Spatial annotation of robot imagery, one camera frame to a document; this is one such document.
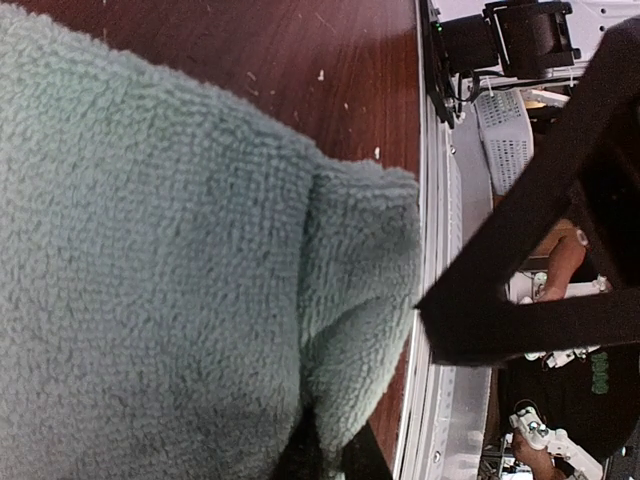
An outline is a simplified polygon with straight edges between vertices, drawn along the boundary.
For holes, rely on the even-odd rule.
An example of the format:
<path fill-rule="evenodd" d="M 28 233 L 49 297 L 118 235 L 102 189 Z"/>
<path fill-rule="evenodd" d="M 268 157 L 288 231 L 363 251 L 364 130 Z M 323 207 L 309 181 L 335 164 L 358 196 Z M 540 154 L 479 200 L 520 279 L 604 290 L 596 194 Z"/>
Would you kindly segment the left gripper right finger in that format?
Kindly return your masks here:
<path fill-rule="evenodd" d="M 341 467 L 346 480 L 393 479 L 369 422 L 343 449 Z"/>

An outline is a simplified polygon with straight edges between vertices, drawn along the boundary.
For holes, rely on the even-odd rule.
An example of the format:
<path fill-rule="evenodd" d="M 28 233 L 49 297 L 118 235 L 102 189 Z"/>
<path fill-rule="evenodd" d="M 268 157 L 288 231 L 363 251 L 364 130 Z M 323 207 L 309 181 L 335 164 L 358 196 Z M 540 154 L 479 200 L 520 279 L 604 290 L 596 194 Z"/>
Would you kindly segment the person hand in background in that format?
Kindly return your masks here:
<path fill-rule="evenodd" d="M 571 278 L 585 256 L 586 245 L 580 230 L 561 237 L 548 257 L 547 280 L 538 300 L 547 302 L 564 299 Z"/>

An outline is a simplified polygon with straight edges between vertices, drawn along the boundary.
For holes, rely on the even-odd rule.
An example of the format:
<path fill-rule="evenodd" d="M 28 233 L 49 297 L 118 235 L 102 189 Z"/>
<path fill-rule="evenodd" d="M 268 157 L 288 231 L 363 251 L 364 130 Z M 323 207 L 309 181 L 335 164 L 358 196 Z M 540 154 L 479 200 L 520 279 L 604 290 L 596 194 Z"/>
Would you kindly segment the green towel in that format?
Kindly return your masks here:
<path fill-rule="evenodd" d="M 418 185 L 251 104 L 1 7 L 1 475 L 323 476 L 420 287 Z"/>

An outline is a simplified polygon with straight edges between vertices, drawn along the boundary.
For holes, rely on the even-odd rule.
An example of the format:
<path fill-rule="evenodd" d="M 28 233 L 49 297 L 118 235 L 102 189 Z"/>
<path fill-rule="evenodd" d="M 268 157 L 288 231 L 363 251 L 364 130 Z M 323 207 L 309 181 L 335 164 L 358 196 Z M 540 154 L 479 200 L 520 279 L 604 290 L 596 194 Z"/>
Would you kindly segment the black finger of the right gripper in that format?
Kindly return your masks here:
<path fill-rule="evenodd" d="M 518 305 L 507 281 L 561 220 L 586 235 L 606 294 Z M 446 270 L 459 326 L 441 363 L 494 365 L 520 354 L 639 339 L 639 21 L 603 35 L 533 159 Z"/>

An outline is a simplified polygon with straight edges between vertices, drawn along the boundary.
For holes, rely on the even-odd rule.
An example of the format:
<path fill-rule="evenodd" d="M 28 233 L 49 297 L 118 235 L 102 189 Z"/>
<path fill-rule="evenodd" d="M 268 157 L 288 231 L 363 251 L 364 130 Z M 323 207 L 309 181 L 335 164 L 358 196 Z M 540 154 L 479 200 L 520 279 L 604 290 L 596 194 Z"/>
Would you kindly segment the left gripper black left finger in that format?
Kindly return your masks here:
<path fill-rule="evenodd" d="M 323 466 L 315 412 L 312 407 L 307 407 L 270 478 L 272 480 L 319 480 L 323 476 Z"/>

